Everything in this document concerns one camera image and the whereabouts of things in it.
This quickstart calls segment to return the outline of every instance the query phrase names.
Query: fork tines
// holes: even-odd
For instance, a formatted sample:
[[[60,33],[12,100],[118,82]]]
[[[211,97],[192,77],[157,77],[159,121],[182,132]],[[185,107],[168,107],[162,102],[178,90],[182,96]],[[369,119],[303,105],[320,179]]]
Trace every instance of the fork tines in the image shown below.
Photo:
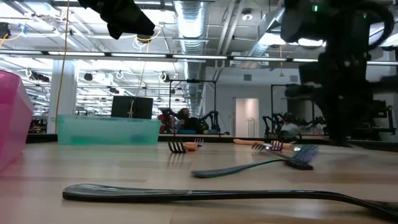
[[[284,143],[282,141],[272,141],[264,144],[254,144],[251,148],[255,151],[269,150],[269,151],[281,151],[284,148]]]
[[[202,146],[204,142],[205,142],[204,139],[195,139],[194,140],[194,143],[198,144],[199,147]]]
[[[169,145],[170,152],[172,153],[186,153],[184,144],[179,138],[168,138],[167,144]]]

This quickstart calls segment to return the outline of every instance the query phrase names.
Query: wooden table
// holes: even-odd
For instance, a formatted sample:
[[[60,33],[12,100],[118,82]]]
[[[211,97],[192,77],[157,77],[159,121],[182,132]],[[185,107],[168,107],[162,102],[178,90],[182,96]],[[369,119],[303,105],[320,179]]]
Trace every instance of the wooden table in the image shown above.
[[[0,174],[4,224],[63,223],[387,223],[355,205],[321,200],[220,200],[167,204],[72,202],[62,190],[92,183],[165,189],[314,189],[398,202],[398,154],[321,146],[315,171],[268,164],[215,179],[194,179],[191,170],[216,169],[272,156],[249,146],[205,143],[198,152],[170,154],[158,146],[27,145]]]

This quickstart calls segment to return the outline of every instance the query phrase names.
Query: pillar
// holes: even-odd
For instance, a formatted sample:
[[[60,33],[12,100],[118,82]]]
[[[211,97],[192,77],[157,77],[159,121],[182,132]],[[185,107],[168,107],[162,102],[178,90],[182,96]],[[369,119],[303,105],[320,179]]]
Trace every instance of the pillar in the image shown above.
[[[56,134],[55,130],[55,113],[57,110],[58,93],[60,89],[62,74],[62,60],[54,60],[51,78],[51,95],[49,106],[49,120],[47,123],[47,134]],[[71,60],[65,61],[63,70],[62,88],[60,99],[58,102],[58,114],[75,114],[76,109],[76,91],[79,77],[79,70],[75,66],[75,62]]]

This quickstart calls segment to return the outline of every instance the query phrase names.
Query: teal plastic bin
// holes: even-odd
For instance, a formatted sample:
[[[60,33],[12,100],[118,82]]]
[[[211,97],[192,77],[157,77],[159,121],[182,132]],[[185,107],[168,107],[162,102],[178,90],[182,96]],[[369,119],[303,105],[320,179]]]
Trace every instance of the teal plastic bin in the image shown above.
[[[64,145],[153,145],[159,137],[160,120],[58,116],[58,143]]]

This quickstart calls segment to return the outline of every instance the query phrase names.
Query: pink plastic bin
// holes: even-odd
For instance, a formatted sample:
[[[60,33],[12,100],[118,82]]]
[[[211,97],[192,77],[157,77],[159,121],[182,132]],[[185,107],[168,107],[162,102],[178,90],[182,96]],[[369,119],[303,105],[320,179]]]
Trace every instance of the pink plastic bin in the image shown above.
[[[32,117],[21,78],[0,70],[0,171],[25,149]]]

